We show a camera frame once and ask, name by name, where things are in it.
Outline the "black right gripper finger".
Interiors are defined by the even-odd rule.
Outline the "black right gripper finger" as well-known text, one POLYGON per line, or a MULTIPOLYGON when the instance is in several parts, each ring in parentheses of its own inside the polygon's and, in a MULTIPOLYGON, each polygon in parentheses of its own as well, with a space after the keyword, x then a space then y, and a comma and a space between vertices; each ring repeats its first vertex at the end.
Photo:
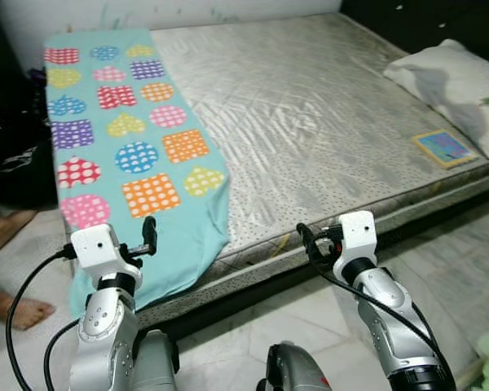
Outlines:
POLYGON ((319 246, 316 245, 315 235, 313 235, 313 232, 305 223, 298 223, 296 228, 297 232, 299 232, 299 235, 302 238, 302 244, 305 247, 308 262, 315 263, 319 260, 319 246))

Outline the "yellow blue children's board book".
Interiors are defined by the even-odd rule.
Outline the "yellow blue children's board book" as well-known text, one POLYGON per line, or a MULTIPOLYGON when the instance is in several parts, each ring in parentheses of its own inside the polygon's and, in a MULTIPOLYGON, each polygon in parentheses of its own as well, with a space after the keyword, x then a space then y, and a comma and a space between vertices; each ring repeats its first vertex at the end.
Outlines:
POLYGON ((434 163, 446 170, 469 163, 477 157, 477 154, 472 152, 465 143, 446 130, 415 135, 412 137, 412 142, 434 163))

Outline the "teal patterned blanket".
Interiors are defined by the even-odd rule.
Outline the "teal patterned blanket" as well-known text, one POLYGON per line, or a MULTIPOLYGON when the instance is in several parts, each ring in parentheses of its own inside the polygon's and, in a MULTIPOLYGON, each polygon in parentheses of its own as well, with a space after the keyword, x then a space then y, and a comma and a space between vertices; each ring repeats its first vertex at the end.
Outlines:
POLYGON ((60 33, 44 44, 59 209, 70 231, 110 224, 137 245, 143 309, 191 287, 229 241, 226 161, 156 52, 150 31, 60 33))

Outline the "robot left leg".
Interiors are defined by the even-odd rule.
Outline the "robot left leg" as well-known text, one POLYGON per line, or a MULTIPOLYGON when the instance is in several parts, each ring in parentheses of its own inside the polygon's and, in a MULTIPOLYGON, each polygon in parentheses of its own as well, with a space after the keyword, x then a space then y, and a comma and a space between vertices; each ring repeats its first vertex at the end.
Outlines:
POLYGON ((136 354, 132 391, 178 391, 180 351, 174 340, 159 329, 151 329, 140 340, 136 354))

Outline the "robot leg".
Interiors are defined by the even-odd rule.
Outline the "robot leg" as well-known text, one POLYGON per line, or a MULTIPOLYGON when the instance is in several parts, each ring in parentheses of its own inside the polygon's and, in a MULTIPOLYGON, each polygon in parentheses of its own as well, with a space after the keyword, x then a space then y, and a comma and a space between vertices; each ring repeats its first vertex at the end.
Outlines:
POLYGON ((140 340, 136 354, 132 391, 178 391, 180 351, 174 340, 159 329, 151 329, 140 340))
POLYGON ((256 391, 333 391, 318 363, 289 341, 268 347, 266 376, 256 391))

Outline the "white quilted mattress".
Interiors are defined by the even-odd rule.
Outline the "white quilted mattress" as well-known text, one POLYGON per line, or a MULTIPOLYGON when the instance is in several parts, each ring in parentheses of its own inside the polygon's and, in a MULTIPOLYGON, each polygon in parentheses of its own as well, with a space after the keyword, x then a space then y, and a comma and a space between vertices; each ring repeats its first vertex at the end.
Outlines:
POLYGON ((344 15, 152 33, 229 170, 229 243, 152 327, 305 265, 300 222, 363 209, 389 232, 489 192, 489 159, 443 169, 413 138, 449 120, 383 76, 402 50, 344 15))

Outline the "person in grey shorts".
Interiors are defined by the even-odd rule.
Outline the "person in grey shorts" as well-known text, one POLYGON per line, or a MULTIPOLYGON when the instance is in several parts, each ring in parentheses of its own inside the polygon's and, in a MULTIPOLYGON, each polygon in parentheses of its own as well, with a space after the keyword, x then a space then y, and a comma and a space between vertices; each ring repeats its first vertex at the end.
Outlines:
MULTIPOLYGON (((0 211, 0 250, 28 226, 37 213, 32 209, 7 213, 0 211)), ((56 309, 51 303, 31 298, 17 299, 14 292, 7 291, 12 287, 12 272, 25 271, 26 265, 23 261, 18 261, 18 265, 13 266, 15 260, 9 254, 0 257, 0 261, 6 263, 0 266, 0 320, 7 327, 26 331, 54 315, 56 309)))

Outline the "robot right leg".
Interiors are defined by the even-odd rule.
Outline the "robot right leg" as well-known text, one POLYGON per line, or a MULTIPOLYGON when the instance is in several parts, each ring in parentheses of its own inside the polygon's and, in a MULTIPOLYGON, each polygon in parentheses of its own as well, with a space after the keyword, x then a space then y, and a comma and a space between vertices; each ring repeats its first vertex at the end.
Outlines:
POLYGON ((256 391, 333 391, 318 363, 289 341, 268 347, 266 376, 256 391))

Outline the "black bag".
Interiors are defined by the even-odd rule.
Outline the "black bag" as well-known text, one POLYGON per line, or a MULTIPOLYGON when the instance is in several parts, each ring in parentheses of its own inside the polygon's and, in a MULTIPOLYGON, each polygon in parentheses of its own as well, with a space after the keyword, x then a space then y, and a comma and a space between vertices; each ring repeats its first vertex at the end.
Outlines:
POLYGON ((0 75, 0 205, 53 209, 57 182, 43 83, 0 75))

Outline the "white printed pillow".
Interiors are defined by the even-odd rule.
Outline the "white printed pillow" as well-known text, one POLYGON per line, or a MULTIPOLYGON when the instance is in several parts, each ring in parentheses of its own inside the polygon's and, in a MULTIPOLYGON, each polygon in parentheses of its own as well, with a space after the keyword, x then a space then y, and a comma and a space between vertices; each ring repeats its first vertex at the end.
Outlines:
POLYGON ((387 64, 383 75, 445 116, 489 159, 489 62, 446 38, 387 64))

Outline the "dark tufted headboard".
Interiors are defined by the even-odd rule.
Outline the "dark tufted headboard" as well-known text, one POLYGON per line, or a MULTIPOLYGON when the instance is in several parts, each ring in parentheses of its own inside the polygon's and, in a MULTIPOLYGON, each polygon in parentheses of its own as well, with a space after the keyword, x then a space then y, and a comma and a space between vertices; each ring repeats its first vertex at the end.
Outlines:
POLYGON ((454 40, 489 62, 489 0, 342 0, 341 13, 412 55, 454 40))

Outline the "dark bed frame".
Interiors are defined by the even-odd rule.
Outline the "dark bed frame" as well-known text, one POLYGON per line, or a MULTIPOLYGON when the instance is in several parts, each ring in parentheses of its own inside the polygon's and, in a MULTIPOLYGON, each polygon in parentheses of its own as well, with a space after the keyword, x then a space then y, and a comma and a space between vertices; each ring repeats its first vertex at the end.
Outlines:
MULTIPOLYGON (((438 226, 451 224, 460 225, 463 213, 475 211, 485 204, 489 204, 489 190, 469 197, 443 211, 431 213, 430 216, 417 219, 402 225, 396 230, 391 230, 387 234, 379 235, 377 247, 378 256, 388 253, 390 250, 404 249, 414 245, 423 235, 431 237, 432 231, 438 226)), ((203 305, 198 305, 195 309, 189 310, 183 315, 173 317, 163 321, 163 323, 151 323, 151 321, 140 321, 141 332, 148 332, 151 329, 160 329, 173 340, 184 339, 185 336, 198 332, 205 327, 211 327, 218 321, 237 315, 242 310, 252 308, 261 301, 274 297, 275 294, 282 293, 290 288, 299 286, 318 275, 315 268, 312 268, 307 261, 302 261, 300 266, 286 270, 281 273, 274 273, 267 279, 261 279, 258 283, 236 289, 223 297, 206 301, 203 305)))

